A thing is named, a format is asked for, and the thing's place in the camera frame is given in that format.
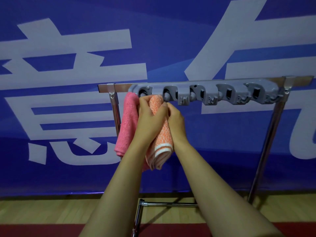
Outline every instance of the wooden floor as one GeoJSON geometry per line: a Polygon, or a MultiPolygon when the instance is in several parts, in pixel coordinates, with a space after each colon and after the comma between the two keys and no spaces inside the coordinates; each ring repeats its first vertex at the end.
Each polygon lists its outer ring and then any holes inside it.
{"type": "MultiPolygon", "coordinates": [[[[152,202],[194,202],[194,198],[144,198],[152,202]]],[[[3,200],[0,224],[81,223],[98,199],[3,200]]],[[[254,204],[271,222],[316,221],[316,194],[270,195],[254,204]]],[[[198,208],[144,207],[142,223],[205,223],[198,208]]]]}

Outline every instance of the person's left arm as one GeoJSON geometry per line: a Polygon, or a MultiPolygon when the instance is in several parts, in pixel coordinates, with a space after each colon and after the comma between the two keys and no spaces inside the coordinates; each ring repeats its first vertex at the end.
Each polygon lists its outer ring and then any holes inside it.
{"type": "Polygon", "coordinates": [[[148,106],[151,96],[141,97],[136,133],[118,165],[99,204],[80,236],[131,236],[146,151],[168,114],[164,103],[154,116],[148,106]]]}

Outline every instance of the hand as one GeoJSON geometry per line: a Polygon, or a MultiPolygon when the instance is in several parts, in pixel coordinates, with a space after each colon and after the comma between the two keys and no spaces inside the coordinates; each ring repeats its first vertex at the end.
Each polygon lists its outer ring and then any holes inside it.
{"type": "Polygon", "coordinates": [[[139,117],[134,135],[137,142],[141,142],[148,147],[160,132],[168,116],[168,106],[165,102],[159,107],[156,115],[153,115],[148,104],[151,97],[144,96],[139,99],[139,117]]]}
{"type": "Polygon", "coordinates": [[[167,103],[170,111],[170,116],[168,119],[168,124],[173,140],[174,149],[181,144],[189,144],[186,138],[184,117],[181,112],[175,108],[171,103],[167,103]]]}

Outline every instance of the gray plastic holder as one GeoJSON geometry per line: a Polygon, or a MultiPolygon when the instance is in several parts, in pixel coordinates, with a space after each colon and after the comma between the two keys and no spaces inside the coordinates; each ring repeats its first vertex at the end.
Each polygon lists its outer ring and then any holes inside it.
{"type": "Polygon", "coordinates": [[[228,79],[214,81],[161,82],[133,84],[129,92],[139,97],[161,95],[165,102],[177,101],[189,105],[199,100],[204,105],[216,105],[225,100],[233,105],[244,105],[250,100],[272,104],[284,95],[284,89],[267,79],[228,79]]]}

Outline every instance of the person's left hand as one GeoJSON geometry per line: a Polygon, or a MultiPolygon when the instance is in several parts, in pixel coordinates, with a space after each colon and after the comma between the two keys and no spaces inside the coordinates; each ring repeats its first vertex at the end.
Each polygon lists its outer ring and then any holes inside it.
{"type": "Polygon", "coordinates": [[[168,115],[168,105],[165,102],[159,107],[156,115],[153,115],[148,104],[151,97],[143,96],[139,98],[139,118],[134,135],[135,140],[148,146],[160,132],[168,115]]]}

